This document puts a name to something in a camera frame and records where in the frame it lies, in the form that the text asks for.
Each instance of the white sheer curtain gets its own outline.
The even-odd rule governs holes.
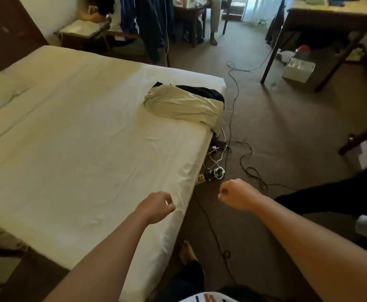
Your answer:
[[[247,0],[242,15],[242,21],[249,22],[253,25],[265,22],[268,26],[277,14],[281,1],[282,0]]]

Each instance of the left hand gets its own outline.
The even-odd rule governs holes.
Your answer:
[[[160,222],[173,211],[175,211],[175,205],[171,195],[162,191],[148,195],[135,210],[146,219],[149,225]]]

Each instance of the brown wooden headboard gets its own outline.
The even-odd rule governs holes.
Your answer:
[[[0,0],[0,71],[47,44],[20,0]]]

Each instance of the side table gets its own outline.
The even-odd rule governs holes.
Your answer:
[[[207,6],[209,6],[210,4],[211,4],[210,0],[207,0],[205,4],[201,4],[198,7],[188,6],[187,8],[183,8],[181,6],[176,6],[174,4],[175,17],[186,19],[192,22],[192,45],[193,47],[196,47],[197,45],[197,32],[196,32],[197,19],[199,18],[199,16],[202,16],[202,21],[203,21],[202,34],[204,34],[204,29],[206,27],[205,26],[206,9],[207,9]]]

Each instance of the fitted sheet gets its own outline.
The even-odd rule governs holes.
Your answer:
[[[222,78],[45,46],[6,73],[34,87],[0,110],[0,227],[72,269],[149,193],[176,211],[144,232],[121,301],[141,302],[172,253],[210,128],[160,118],[142,102],[151,87]]]

